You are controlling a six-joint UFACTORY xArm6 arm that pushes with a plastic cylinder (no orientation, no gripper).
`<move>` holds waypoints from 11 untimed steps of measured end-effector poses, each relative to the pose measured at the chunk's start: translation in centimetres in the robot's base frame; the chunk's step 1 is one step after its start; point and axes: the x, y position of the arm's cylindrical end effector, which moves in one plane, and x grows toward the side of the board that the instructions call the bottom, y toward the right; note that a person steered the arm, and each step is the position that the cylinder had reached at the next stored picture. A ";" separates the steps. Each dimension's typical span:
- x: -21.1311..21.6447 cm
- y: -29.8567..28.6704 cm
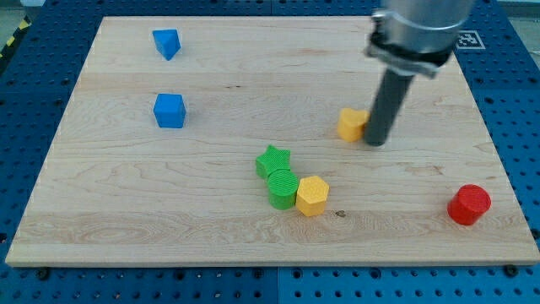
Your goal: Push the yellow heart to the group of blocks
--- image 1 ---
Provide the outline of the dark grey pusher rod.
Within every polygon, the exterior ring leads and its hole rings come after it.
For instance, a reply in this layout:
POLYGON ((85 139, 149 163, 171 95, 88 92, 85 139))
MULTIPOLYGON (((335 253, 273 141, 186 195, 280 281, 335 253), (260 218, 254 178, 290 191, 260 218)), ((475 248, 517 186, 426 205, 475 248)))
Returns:
POLYGON ((413 79, 414 75, 401 75, 389 68, 385 71, 364 131, 368 145, 386 142, 413 79))

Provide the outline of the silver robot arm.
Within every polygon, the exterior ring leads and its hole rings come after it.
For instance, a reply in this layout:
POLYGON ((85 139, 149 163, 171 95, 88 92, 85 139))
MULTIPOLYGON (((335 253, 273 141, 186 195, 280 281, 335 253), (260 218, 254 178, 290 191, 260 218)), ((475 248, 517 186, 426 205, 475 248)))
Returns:
POLYGON ((386 0, 373 11, 374 31, 365 55, 386 65, 364 141, 382 146, 413 79, 436 77, 450 58, 473 0, 386 0))

